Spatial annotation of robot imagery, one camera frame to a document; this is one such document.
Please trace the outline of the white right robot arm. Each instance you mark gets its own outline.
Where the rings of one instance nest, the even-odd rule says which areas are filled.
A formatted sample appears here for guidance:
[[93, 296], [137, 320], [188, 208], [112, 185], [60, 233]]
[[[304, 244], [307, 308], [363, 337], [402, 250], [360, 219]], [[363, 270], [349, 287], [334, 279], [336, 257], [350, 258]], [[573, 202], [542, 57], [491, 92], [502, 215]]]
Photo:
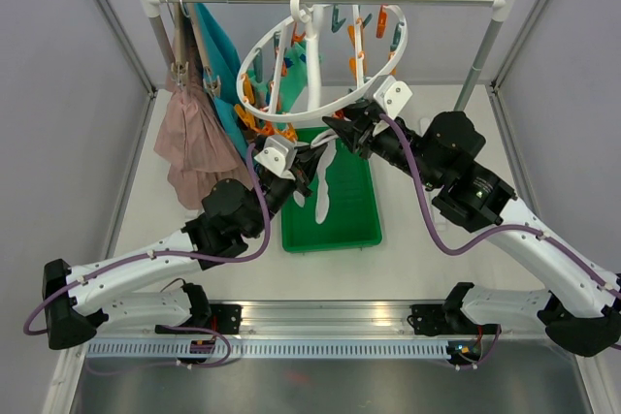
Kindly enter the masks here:
[[379, 104], [361, 101], [325, 123], [362, 158], [376, 155], [410, 175], [432, 241], [460, 256], [489, 241], [532, 274], [542, 289], [493, 290], [456, 284], [438, 324], [417, 332], [543, 333], [562, 349], [593, 357], [620, 347], [620, 276], [586, 259], [559, 238], [494, 172], [476, 162], [485, 139], [461, 111], [437, 114], [423, 135]]

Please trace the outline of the white black-striped sock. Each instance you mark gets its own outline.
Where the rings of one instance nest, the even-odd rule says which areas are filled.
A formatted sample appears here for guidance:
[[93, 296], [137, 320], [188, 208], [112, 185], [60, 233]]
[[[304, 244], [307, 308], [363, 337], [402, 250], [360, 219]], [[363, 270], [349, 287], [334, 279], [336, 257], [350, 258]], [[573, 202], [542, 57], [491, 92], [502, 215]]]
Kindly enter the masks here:
[[296, 189], [293, 192], [293, 199], [299, 207], [304, 207], [306, 198], [311, 192], [311, 176], [308, 174], [311, 147], [308, 143], [298, 143], [296, 145], [296, 150], [297, 152], [291, 167], [291, 172], [294, 175], [296, 186]]

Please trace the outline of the brown ribbed sock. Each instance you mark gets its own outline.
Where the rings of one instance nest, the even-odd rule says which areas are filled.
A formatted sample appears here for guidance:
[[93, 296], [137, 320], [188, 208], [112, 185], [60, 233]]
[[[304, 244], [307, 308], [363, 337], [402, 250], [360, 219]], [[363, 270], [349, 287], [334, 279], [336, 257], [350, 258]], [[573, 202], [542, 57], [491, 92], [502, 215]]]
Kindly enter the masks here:
[[238, 118], [238, 126], [247, 143], [254, 142], [259, 135], [263, 134], [263, 128], [252, 113], [248, 113], [244, 107], [234, 108]]

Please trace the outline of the mint patterned sock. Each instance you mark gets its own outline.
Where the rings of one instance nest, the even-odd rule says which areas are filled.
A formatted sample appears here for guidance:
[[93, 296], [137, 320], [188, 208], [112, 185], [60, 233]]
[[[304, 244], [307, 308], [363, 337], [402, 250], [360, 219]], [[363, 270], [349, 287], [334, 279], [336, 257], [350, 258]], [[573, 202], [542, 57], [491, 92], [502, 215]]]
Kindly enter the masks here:
[[262, 80], [263, 69], [250, 65], [243, 77], [244, 100], [257, 109], [264, 109], [268, 106], [271, 97], [270, 82]]
[[280, 79], [278, 112], [289, 112], [308, 84], [306, 42], [295, 43], [285, 53], [283, 61], [287, 74]]

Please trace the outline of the white round clip hanger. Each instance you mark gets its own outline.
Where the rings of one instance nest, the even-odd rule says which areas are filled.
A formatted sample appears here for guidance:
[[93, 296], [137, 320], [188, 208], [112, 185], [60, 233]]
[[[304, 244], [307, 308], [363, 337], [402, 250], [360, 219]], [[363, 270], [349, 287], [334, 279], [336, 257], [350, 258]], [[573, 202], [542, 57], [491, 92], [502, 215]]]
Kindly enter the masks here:
[[[324, 103], [322, 101], [322, 72], [319, 51], [320, 29], [323, 24], [324, 4], [312, 5], [308, 0], [289, 0], [290, 16], [278, 23], [255, 45], [254, 51], [250, 52], [242, 62], [241, 69], [237, 76], [237, 93], [241, 102], [237, 106], [242, 106], [248, 113], [252, 113], [261, 127], [263, 134], [271, 136], [280, 134], [287, 139], [291, 139], [294, 133], [294, 125], [303, 121], [310, 121], [324, 116], [334, 116], [345, 107], [358, 102], [362, 98], [372, 99], [370, 88], [374, 81], [386, 75], [394, 76], [408, 44], [408, 24], [401, 8], [396, 5], [380, 6], [380, 11], [392, 14], [397, 19], [394, 42], [391, 46], [389, 57], [384, 66], [371, 77], [364, 74], [366, 63], [366, 52], [363, 47], [364, 20], [359, 16], [360, 9], [357, 3], [352, 4], [353, 24], [351, 25], [354, 55], [349, 60], [350, 70], [355, 79], [355, 88], [348, 94], [339, 99]], [[308, 101], [303, 111], [278, 112], [279, 109], [279, 85], [280, 79], [284, 76], [283, 66], [284, 48], [275, 47], [276, 59], [273, 79], [270, 80], [271, 97], [269, 104], [264, 109], [257, 109], [244, 100], [243, 77], [247, 68], [253, 60], [262, 52], [263, 47], [272, 39], [284, 39], [287, 34], [294, 32], [297, 25], [305, 27], [306, 42], [306, 63], [307, 63], [307, 91]]]

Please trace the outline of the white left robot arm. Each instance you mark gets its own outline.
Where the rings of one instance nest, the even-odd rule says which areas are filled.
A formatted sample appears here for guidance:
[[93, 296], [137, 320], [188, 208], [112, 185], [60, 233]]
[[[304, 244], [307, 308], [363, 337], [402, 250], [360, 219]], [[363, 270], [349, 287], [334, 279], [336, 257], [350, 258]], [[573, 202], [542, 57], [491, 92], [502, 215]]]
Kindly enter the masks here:
[[188, 284], [159, 295], [145, 287], [167, 278], [242, 264], [260, 257], [272, 236], [272, 220], [294, 193], [309, 195], [325, 152], [322, 145], [295, 148], [290, 174], [275, 175], [254, 162], [248, 150], [249, 186], [219, 181], [203, 200], [203, 211], [182, 228], [134, 252], [71, 266], [56, 259], [44, 266], [43, 314], [49, 349], [82, 345], [118, 329], [198, 334], [209, 327], [211, 305], [203, 288]]

